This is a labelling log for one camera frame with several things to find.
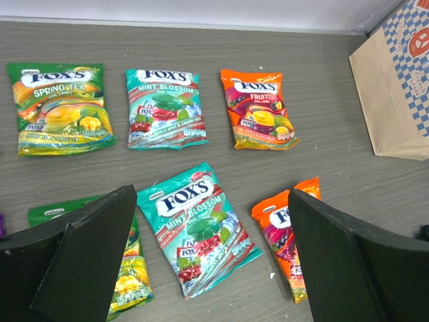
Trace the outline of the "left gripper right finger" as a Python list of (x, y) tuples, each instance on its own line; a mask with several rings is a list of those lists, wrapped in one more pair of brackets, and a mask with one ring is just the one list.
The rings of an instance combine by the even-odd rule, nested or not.
[(314, 321), (427, 321), (428, 242), (289, 194)]

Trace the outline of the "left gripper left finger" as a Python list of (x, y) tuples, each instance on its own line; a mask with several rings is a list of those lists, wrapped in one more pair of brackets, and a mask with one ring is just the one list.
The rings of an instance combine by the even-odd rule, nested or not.
[(106, 321), (133, 221), (125, 185), (1, 238), (2, 321)]

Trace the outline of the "green lime candy packet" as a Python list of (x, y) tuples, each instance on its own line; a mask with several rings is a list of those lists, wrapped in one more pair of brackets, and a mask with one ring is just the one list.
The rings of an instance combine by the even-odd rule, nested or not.
[[(77, 210), (99, 198), (101, 198), (100, 195), (33, 207), (28, 211), (27, 220), (29, 225), (33, 227)], [(138, 220), (134, 217), (123, 253), (107, 321), (112, 321), (122, 312), (144, 305), (153, 299), (154, 295), (149, 282), (139, 235)]]

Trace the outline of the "green yellow candy packet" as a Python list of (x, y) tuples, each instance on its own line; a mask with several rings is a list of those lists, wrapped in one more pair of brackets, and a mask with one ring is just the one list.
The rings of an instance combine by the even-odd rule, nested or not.
[(113, 146), (103, 64), (12, 62), (20, 156), (65, 156)]

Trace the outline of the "teal mint candy packet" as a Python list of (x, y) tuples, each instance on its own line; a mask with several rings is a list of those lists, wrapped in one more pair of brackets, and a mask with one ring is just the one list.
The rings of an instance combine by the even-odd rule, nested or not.
[(208, 143), (198, 73), (129, 69), (125, 77), (130, 150), (180, 150)]

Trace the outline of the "orange fruit candy packet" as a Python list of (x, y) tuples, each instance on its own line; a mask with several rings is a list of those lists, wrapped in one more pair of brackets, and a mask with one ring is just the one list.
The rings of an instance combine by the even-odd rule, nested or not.
[(287, 150), (299, 142), (282, 97), (282, 73), (222, 69), (220, 78), (235, 149)]

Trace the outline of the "checkered paper bag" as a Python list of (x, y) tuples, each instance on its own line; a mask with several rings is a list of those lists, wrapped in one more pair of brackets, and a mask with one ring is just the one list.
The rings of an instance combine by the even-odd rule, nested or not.
[(374, 154), (428, 159), (428, 2), (405, 2), (349, 61)]

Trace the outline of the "dark blue folded cloth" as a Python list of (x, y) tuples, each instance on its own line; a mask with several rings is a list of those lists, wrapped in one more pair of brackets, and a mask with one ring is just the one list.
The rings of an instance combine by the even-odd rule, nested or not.
[(429, 225), (421, 226), (418, 238), (425, 242), (429, 242)]

